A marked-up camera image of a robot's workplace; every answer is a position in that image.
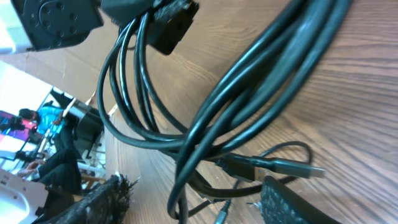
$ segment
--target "wooden table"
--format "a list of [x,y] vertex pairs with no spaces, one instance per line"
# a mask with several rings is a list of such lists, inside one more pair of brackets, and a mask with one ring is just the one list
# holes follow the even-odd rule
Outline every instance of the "wooden table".
[[[199,2],[195,21],[173,54],[165,57],[149,49],[147,56],[159,96],[185,125],[220,76],[287,1]],[[394,0],[355,1],[333,45],[294,101],[238,150],[255,155],[280,142],[309,143],[315,164],[328,170],[326,178],[302,179],[289,187],[342,223],[398,223],[397,13]],[[163,132],[175,133],[158,113],[157,118]],[[113,121],[136,136],[120,114]],[[106,139],[108,173],[118,170],[131,180],[141,176],[126,223],[176,223],[166,211],[174,162],[157,151],[124,145],[110,133]],[[279,155],[303,159],[295,150]],[[203,162],[199,170],[214,187],[232,187],[234,180],[214,165]],[[202,201],[190,189],[188,194],[191,208]],[[257,208],[246,205],[258,198],[234,199],[228,223],[263,223]],[[212,205],[189,221],[213,223],[222,205]]]

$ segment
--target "cable bundle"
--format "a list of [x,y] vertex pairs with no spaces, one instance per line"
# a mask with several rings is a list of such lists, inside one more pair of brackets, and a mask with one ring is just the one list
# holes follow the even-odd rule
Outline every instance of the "cable bundle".
[[[209,202],[188,210],[185,184],[200,194],[213,198],[233,198],[255,194],[261,186],[245,189],[214,189],[196,171],[201,160],[215,161],[217,158],[244,158],[231,152],[248,142],[266,128],[287,106],[304,84],[321,56],[331,43],[349,8],[350,0],[293,0],[280,15],[261,33],[248,49],[224,74],[213,91],[198,110],[189,128],[185,127],[167,110],[157,96],[150,81],[146,65],[146,36],[153,13],[131,21],[119,32],[119,37],[107,56],[101,71],[98,87],[98,109],[104,125],[120,141],[145,149],[157,149],[177,161],[175,185],[170,193],[167,210],[172,218],[186,223],[187,218],[203,209]],[[126,54],[128,43],[137,32],[134,52],[134,81],[136,84],[139,109],[145,125],[136,114],[126,83]],[[116,78],[116,63],[119,55],[119,79]],[[103,84],[106,73],[109,78],[116,103],[127,125],[144,140],[133,139],[118,131],[110,122],[103,103]],[[263,107],[282,85],[284,90],[273,104],[257,120],[235,136],[221,144],[214,145],[216,138],[243,124]],[[150,98],[165,118],[182,134],[160,133]],[[209,126],[211,120],[224,107],[220,116]],[[309,147],[302,142],[293,145]],[[280,147],[265,153],[270,154]],[[286,184],[294,177],[281,181]]]

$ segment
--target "black connector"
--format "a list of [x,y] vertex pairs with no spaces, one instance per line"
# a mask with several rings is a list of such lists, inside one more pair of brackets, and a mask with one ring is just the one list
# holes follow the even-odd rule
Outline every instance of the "black connector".
[[300,161],[281,158],[251,157],[250,164],[255,167],[269,169],[278,174],[292,175],[295,177],[324,177],[325,170]]
[[325,170],[321,167],[311,166],[306,162],[281,158],[248,157],[231,154],[225,158],[218,159],[216,165],[223,168],[231,177],[245,182],[255,180],[262,182],[266,176],[265,169],[278,174],[303,178],[322,178],[325,175]]

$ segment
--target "person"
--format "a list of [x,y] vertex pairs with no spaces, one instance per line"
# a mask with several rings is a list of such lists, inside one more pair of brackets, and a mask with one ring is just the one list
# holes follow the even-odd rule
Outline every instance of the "person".
[[29,121],[37,123],[37,132],[45,134],[50,130],[50,134],[56,136],[61,142],[61,149],[69,149],[81,159],[81,155],[73,143],[72,127],[63,118],[63,109],[53,106],[43,106],[38,111],[27,108],[19,110],[19,116]]
[[[70,152],[70,149],[56,152],[45,162],[43,160],[31,162],[25,169],[18,171],[16,175],[27,180],[30,178],[30,181],[40,182],[46,186],[59,189],[64,193],[73,195],[82,194],[81,174],[77,164],[77,157],[75,153]],[[62,195],[49,190],[43,207],[44,210],[36,213],[39,218],[33,223],[46,221],[73,204],[70,200],[65,201],[62,199]]]
[[81,174],[77,157],[70,149],[56,152],[47,161],[31,162],[25,169],[18,171],[17,176],[30,176],[31,181],[52,185],[70,194],[81,194]]

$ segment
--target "coiled cable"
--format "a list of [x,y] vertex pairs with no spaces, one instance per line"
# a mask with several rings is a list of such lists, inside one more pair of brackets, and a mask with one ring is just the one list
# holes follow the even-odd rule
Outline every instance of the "coiled cable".
[[[227,199],[260,192],[261,186],[214,189],[196,171],[196,167],[202,160],[213,161],[228,156],[259,134],[281,113],[330,45],[350,4],[350,0],[291,1],[225,73],[203,102],[189,128],[179,122],[165,107],[147,71],[146,37],[153,12],[145,13],[120,29],[119,37],[106,57],[99,76],[99,114],[104,125],[120,141],[144,149],[159,150],[176,160],[175,184],[167,204],[167,211],[172,218],[185,223],[189,215],[208,204],[203,203],[199,206],[200,209],[196,208],[195,212],[190,212],[184,190],[187,183],[198,193],[214,198]],[[130,38],[136,32],[134,82],[144,123],[138,118],[131,103],[126,83],[126,54]],[[116,78],[118,54],[121,89]],[[103,102],[103,85],[107,71],[113,95],[123,118],[144,140],[124,135],[109,120]],[[286,87],[278,95],[277,92],[283,85]],[[273,104],[255,121],[225,142],[214,145],[215,139],[254,116],[272,97],[276,98]],[[150,98],[181,134],[160,133]],[[223,107],[225,109],[210,126],[211,120]],[[291,180],[293,178],[285,180],[285,184]]]

